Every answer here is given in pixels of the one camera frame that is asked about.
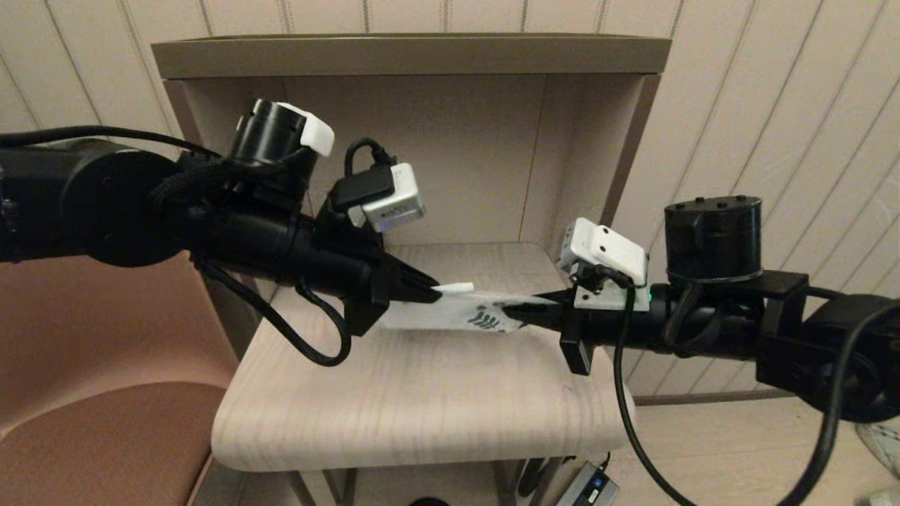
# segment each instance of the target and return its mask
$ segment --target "white sensor module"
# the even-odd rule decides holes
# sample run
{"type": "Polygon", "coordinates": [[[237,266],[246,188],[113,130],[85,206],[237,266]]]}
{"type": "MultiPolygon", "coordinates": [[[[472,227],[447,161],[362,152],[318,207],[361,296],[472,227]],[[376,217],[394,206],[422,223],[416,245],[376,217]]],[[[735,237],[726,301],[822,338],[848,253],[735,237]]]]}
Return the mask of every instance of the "white sensor module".
{"type": "Polygon", "coordinates": [[[375,202],[364,203],[363,212],[373,228],[379,232],[425,216],[425,205],[419,196],[419,186],[412,165],[401,163],[391,167],[394,193],[375,202]]]}
{"type": "Polygon", "coordinates": [[[598,226],[585,218],[575,220],[566,228],[557,266],[568,273],[579,261],[612,267],[631,277],[635,286],[647,284],[644,249],[609,227],[598,226]]]}

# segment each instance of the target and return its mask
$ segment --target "pink chair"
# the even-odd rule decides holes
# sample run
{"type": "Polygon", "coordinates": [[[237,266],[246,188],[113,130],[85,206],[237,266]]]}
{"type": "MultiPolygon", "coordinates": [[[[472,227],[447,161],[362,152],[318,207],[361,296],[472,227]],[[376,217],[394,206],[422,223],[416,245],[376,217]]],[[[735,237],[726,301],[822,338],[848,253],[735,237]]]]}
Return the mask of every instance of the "pink chair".
{"type": "Polygon", "coordinates": [[[0,296],[0,504],[189,504],[238,361],[186,256],[4,264],[0,296]]]}

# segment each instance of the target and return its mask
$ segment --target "floor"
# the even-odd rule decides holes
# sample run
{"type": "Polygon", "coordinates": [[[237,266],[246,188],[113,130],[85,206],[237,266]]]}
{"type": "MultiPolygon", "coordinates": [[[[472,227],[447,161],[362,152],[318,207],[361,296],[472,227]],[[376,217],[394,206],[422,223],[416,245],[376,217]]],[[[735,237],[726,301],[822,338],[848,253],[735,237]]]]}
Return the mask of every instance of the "floor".
{"type": "MultiPolygon", "coordinates": [[[[698,504],[772,504],[806,466],[821,415],[797,399],[718,402],[638,409],[638,433],[661,473],[698,504]]],[[[603,456],[587,456],[601,460],[603,456]]],[[[544,504],[554,505],[583,460],[557,475],[544,504]]],[[[616,504],[674,504],[641,467],[630,447],[613,452],[609,476],[622,492],[616,504]]],[[[898,481],[842,424],[831,463],[805,504],[852,505],[898,481]]],[[[488,464],[364,469],[357,506],[406,506],[423,496],[451,506],[496,506],[488,464]]],[[[284,474],[252,474],[240,506],[299,506],[284,474]]]]}

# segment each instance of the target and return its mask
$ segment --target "chair seat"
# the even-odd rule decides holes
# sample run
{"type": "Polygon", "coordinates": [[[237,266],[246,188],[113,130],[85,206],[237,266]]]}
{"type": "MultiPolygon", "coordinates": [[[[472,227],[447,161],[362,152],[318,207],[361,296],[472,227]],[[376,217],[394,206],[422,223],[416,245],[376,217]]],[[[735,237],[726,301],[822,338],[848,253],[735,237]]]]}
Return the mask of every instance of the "chair seat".
{"type": "Polygon", "coordinates": [[[223,394],[205,384],[144,384],[28,420],[0,440],[0,504],[183,506],[209,456],[223,394]]]}
{"type": "MultiPolygon", "coordinates": [[[[510,294],[564,287],[535,245],[392,252],[441,283],[510,294]]],[[[274,306],[311,345],[337,350],[328,318],[293,290],[279,290],[274,306]]],[[[222,400],[212,451],[241,470],[305,471],[565,456],[625,442],[606,354],[598,348],[591,376],[573,375],[549,330],[376,327],[326,368],[264,323],[222,400]]]]}

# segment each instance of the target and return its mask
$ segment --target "shelf top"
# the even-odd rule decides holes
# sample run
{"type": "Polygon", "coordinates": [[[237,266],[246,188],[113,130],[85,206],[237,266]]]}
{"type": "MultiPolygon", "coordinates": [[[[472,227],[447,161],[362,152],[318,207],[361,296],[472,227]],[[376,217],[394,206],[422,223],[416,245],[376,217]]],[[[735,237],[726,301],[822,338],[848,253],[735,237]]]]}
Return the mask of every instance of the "shelf top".
{"type": "Polygon", "coordinates": [[[659,74],[671,40],[579,33],[243,35],[153,44],[164,79],[659,74]]]}

